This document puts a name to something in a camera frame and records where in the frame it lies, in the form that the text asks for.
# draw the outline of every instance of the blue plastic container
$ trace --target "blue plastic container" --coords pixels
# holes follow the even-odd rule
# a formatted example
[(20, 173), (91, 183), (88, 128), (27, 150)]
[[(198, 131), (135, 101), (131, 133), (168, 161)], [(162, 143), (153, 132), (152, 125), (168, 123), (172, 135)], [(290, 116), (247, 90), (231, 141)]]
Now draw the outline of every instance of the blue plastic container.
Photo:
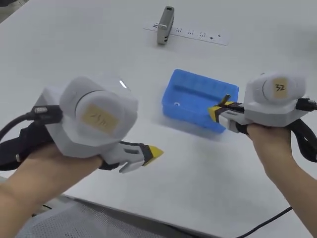
[(163, 113), (222, 133), (225, 128), (212, 121), (208, 108), (218, 104), (226, 94), (231, 96), (230, 101), (236, 102), (238, 93), (236, 85), (176, 69), (162, 99)]

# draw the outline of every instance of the power outlet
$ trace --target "power outlet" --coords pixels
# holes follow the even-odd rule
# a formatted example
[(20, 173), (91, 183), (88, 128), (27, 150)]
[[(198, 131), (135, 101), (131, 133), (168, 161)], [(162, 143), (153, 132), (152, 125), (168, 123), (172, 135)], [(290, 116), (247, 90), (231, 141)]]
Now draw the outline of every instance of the power outlet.
[[(148, 23), (144, 26), (145, 30), (158, 31), (158, 23)], [(229, 35), (225, 33), (210, 33), (207, 31), (197, 31), (183, 27), (172, 27), (170, 35), (181, 36), (189, 39), (205, 41), (226, 46), (229, 43)]]

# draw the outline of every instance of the hand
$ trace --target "hand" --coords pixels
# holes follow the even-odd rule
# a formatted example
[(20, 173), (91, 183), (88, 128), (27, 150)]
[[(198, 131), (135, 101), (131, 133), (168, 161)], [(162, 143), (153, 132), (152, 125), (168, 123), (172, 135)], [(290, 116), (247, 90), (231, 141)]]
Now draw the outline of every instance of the hand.
[(285, 166), (295, 164), (289, 130), (256, 124), (249, 125), (247, 130), (266, 173), (270, 173), (272, 167), (285, 169)]
[(61, 195), (99, 168), (102, 159), (71, 158), (50, 144), (32, 153), (5, 182), (12, 194), (29, 205), (42, 205)]

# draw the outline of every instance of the white tabletop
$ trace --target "white tabletop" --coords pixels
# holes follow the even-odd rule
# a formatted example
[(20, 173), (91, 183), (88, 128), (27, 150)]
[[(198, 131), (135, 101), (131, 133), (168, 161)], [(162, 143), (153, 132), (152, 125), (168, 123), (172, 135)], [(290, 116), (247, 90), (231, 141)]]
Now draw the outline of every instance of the white tabletop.
[[(140, 99), (126, 140), (156, 145), (164, 155), (121, 175), (96, 171), (68, 196), (164, 223), (230, 238), (288, 204), (265, 176), (246, 136), (221, 135), (165, 118), (161, 98), (176, 68), (240, 87), (262, 72), (306, 73), (317, 99), (317, 3), (314, 0), (30, 0), (0, 24), (0, 125), (29, 111), (46, 85), (104, 71), (119, 74)], [(166, 4), (175, 25), (224, 30), (228, 46), (171, 37), (156, 45), (142, 29)], [(317, 115), (305, 121), (317, 132)], [(15, 128), (7, 138), (17, 136)], [(313, 176), (316, 166), (294, 154)], [(252, 237), (310, 237), (293, 212)]]

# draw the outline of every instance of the label sticker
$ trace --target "label sticker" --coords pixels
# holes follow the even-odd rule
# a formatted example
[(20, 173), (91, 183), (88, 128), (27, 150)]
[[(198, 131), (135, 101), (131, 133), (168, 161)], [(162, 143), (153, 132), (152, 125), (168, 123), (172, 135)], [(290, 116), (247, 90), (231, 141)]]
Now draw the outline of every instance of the label sticker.
[(287, 78), (275, 78), (273, 80), (273, 95), (276, 99), (287, 98), (288, 88), (287, 88), (288, 80)]
[(119, 120), (100, 107), (91, 104), (82, 116), (84, 123), (111, 134), (117, 126)]

